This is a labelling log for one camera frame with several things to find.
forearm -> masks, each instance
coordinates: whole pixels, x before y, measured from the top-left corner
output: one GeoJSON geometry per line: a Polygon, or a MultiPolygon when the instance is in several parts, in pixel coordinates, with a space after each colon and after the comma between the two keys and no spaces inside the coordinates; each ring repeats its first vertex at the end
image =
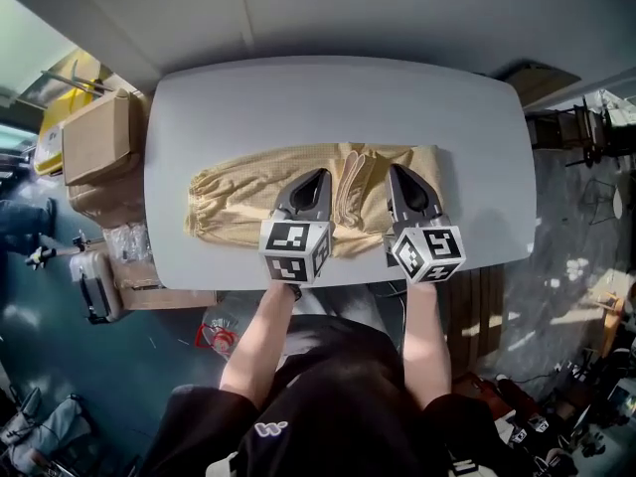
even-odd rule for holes
{"type": "Polygon", "coordinates": [[[402,354],[406,388],[421,408],[450,393],[450,355],[433,284],[408,287],[402,354]]]}
{"type": "Polygon", "coordinates": [[[262,406],[282,354],[293,305],[294,293],[288,286],[279,282],[269,286],[226,364],[220,390],[262,406]]]}

floor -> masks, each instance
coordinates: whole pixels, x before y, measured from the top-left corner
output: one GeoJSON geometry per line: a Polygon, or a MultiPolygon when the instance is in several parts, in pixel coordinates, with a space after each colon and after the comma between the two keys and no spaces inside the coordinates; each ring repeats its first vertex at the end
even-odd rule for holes
{"type": "MultiPolygon", "coordinates": [[[[525,380],[572,358],[598,336],[602,311],[589,298],[628,288],[620,271],[628,262],[630,218],[590,226],[590,207],[580,203],[592,175],[616,182],[614,165],[564,168],[577,158],[535,153],[534,253],[506,265],[502,341],[481,363],[486,375],[525,380]]],[[[602,186],[591,186],[590,198],[597,188],[602,186]]],[[[59,200],[58,246],[68,245],[80,229],[88,237],[99,235],[97,226],[70,208],[61,179],[27,182],[13,198],[44,205],[49,196],[59,200]]],[[[599,207],[597,218],[605,211],[610,214],[611,206],[599,207]]],[[[34,271],[21,256],[9,255],[5,277],[0,361],[12,384],[22,395],[39,387],[44,409],[70,393],[82,396],[99,432],[126,457],[145,452],[173,388],[218,382],[224,360],[192,344],[203,309],[135,312],[115,324],[91,326],[83,319],[80,292],[71,286],[67,258],[34,271]]],[[[394,317],[388,326],[399,329],[400,323],[394,317]]],[[[545,380],[524,384],[535,395],[545,386],[545,380]]]]}

jeans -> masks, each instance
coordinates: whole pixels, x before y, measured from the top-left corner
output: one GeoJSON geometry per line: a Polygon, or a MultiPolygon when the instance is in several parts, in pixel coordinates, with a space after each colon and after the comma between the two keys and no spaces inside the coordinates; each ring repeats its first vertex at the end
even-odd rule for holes
{"type": "Polygon", "coordinates": [[[0,249],[29,255],[38,246],[38,234],[49,230],[45,209],[0,200],[0,249]]]}

black t-shirt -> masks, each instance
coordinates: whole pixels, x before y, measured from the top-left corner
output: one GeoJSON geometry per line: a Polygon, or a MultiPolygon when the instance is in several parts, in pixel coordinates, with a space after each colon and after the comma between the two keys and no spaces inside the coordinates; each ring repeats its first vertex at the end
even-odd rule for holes
{"type": "Polygon", "coordinates": [[[308,329],[314,322],[292,318],[290,334],[312,348],[286,360],[261,410],[233,393],[176,389],[140,475],[203,476],[233,453],[224,464],[237,476],[445,476],[451,457],[530,475],[486,403],[448,395],[420,411],[386,334],[325,317],[308,329]]]}

sneaker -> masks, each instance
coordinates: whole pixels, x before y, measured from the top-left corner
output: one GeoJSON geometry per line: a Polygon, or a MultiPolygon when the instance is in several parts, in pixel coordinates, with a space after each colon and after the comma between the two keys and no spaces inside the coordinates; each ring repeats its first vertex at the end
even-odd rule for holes
{"type": "Polygon", "coordinates": [[[56,216],[58,215],[58,202],[56,202],[53,198],[49,198],[47,200],[47,205],[45,206],[45,210],[47,214],[49,214],[49,224],[47,230],[44,232],[44,235],[47,237],[53,237],[56,232],[56,216]]]}

